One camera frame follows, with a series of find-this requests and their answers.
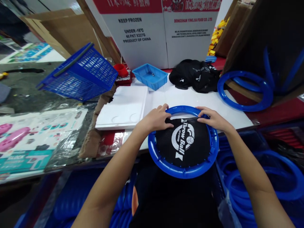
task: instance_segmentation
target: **packaging card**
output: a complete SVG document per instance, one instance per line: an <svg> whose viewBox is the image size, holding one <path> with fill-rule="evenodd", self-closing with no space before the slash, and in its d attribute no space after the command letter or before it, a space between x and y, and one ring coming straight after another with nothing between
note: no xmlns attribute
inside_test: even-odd
<svg viewBox="0 0 304 228"><path fill-rule="evenodd" d="M0 135L0 174L43 170L59 142L82 126L87 111L72 108L1 117L0 125L11 128Z"/></svg>

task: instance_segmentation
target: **blue plastic basket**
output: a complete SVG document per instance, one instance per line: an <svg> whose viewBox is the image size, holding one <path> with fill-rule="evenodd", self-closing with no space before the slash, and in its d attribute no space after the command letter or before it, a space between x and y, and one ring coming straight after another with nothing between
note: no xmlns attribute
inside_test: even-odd
<svg viewBox="0 0 304 228"><path fill-rule="evenodd" d="M161 86L167 83L167 73L146 63L132 70L138 81L153 90L158 90Z"/></svg>
<svg viewBox="0 0 304 228"><path fill-rule="evenodd" d="M86 101L109 91L118 72L88 43L37 85L69 98Z"/></svg>

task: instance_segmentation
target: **finger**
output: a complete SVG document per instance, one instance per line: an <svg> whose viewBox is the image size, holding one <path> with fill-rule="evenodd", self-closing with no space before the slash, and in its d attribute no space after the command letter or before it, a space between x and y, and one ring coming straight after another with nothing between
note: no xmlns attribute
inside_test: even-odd
<svg viewBox="0 0 304 228"><path fill-rule="evenodd" d="M171 118L171 114L166 112L166 118L170 119Z"/></svg>
<svg viewBox="0 0 304 228"><path fill-rule="evenodd" d="M173 125L173 124L171 124L171 123L166 123L166 125L165 125L165 126L166 126L166 129L167 129L167 128L172 128L172 127L174 127L174 125Z"/></svg>
<svg viewBox="0 0 304 228"><path fill-rule="evenodd" d="M208 124L210 125L210 119L205 119L205 118L198 118L197 119L198 122L203 123L203 124Z"/></svg>
<svg viewBox="0 0 304 228"><path fill-rule="evenodd" d="M169 108L169 105L167 105L166 103L164 103L164 105L162 106L162 110L164 110L164 111L166 111L166 109L168 109Z"/></svg>
<svg viewBox="0 0 304 228"><path fill-rule="evenodd" d="M202 115L206 114L208 116L211 116L213 113L213 110L202 110L200 111L200 113L198 114L198 117L201 117Z"/></svg>
<svg viewBox="0 0 304 228"><path fill-rule="evenodd" d="M212 110L212 109L207 108L207 107L204 107L204 106L197 106L197 107L195 107L195 108L197 108L197 109L199 109L199 110Z"/></svg>

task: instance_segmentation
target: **white printed logo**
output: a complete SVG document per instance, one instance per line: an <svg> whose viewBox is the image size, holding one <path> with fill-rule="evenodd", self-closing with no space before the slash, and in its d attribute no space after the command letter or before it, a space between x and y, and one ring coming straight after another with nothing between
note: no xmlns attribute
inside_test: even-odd
<svg viewBox="0 0 304 228"><path fill-rule="evenodd" d="M173 147L177 150L175 158L183 160L185 150L189 149L191 144L194 143L194 128L187 120L181 119L182 124L178 126L172 134L171 142ZM185 133L188 132L189 136L185 141Z"/></svg>

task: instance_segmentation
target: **small blue plastic tray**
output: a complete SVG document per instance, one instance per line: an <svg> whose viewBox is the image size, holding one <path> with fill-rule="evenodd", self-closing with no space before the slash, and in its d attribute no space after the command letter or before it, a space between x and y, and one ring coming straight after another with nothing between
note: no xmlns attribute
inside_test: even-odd
<svg viewBox="0 0 304 228"><path fill-rule="evenodd" d="M138 81L153 90L158 90L167 83L167 73L146 63L134 70L132 70Z"/></svg>
<svg viewBox="0 0 304 228"><path fill-rule="evenodd" d="M166 112L170 113L171 115L176 113L188 113L197 117L200 110L194 107L181 105L169 108L166 110ZM176 178L190 179L202 175L213 165L219 150L219 137L216 129L210 127L209 125L207 125L207 128L209 130L210 154L208 159L203 163L188 168L180 168L167 162L165 158L160 155L157 149L155 131L150 133L148 136L148 147L153 161L162 171Z"/></svg>

